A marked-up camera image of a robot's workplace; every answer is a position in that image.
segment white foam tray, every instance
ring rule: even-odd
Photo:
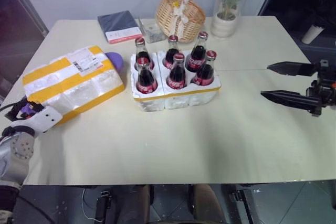
[[[190,52],[190,50],[182,51],[185,59]],[[143,111],[159,111],[164,108],[178,109],[187,106],[202,105],[210,102],[214,98],[218,89],[221,87],[219,76],[216,71],[214,71],[214,81],[210,85],[199,86],[194,83],[190,83],[195,76],[195,73],[185,69],[187,86],[182,89],[170,88],[166,83],[170,70],[162,63],[165,54],[165,51],[159,51],[151,54],[155,63],[152,72],[156,77],[158,85],[157,89],[150,94],[143,94],[136,89],[135,84],[138,79],[138,71],[134,67],[135,55],[132,55],[131,57],[131,86],[133,97]]]

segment bottle cap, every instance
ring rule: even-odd
[[[169,36],[169,42],[178,42],[179,38],[176,35]]]
[[[138,58],[136,61],[139,67],[147,67],[149,66],[149,60],[145,57]]]
[[[208,33],[206,31],[200,31],[198,34],[199,39],[208,39]]]
[[[217,57],[217,54],[215,51],[209,50],[206,52],[206,58],[209,60],[215,60]]]
[[[177,62],[184,61],[184,55],[180,52],[174,54],[174,61],[177,61]]]
[[[137,38],[135,39],[135,45],[144,45],[145,44],[145,39],[144,38]]]

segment small box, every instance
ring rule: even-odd
[[[186,56],[185,58],[187,58],[190,52],[191,51],[189,50],[183,51],[182,53]],[[132,55],[131,57],[131,85],[133,97],[143,111],[159,111],[164,108],[179,109],[187,106],[202,105],[210,102],[214,98],[222,86],[216,71],[214,71],[214,81],[211,84],[207,86],[198,86],[191,83],[195,73],[185,69],[187,86],[182,89],[170,88],[166,83],[170,70],[162,63],[165,58],[165,54],[166,52],[164,51],[151,54],[155,63],[152,72],[158,82],[158,85],[157,89],[153,93],[149,94],[143,94],[135,87],[138,79],[138,72],[134,67],[135,55]]]
[[[167,39],[166,35],[161,31],[161,28],[155,20],[144,20],[142,22],[139,19],[139,26],[147,43],[154,43]]]

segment cola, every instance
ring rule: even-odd
[[[177,43],[179,42],[179,38],[176,35],[169,36],[169,49],[166,53],[166,57],[163,59],[163,65],[171,69],[174,63],[174,55],[178,53]]]
[[[207,86],[214,81],[214,60],[216,56],[215,51],[209,50],[206,52],[206,62],[197,70],[191,83],[199,86]]]
[[[201,65],[205,62],[206,40],[208,33],[201,31],[198,34],[198,40],[186,61],[186,68],[190,72],[197,72]]]
[[[136,61],[138,66],[138,81],[136,83],[136,88],[143,94],[149,94],[154,92],[158,85],[154,78],[150,68],[148,58],[142,57]]]
[[[177,53],[174,55],[174,63],[167,77],[167,85],[172,89],[182,89],[185,87],[184,55]]]
[[[146,58],[149,61],[149,67],[152,70],[154,68],[154,62],[146,49],[144,38],[135,39],[135,45],[137,47],[135,62],[137,62],[139,58]],[[134,67],[138,70],[137,63],[134,64]]]

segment potted plant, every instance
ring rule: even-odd
[[[211,24],[211,33],[218,38],[231,36],[237,27],[245,0],[217,0]]]

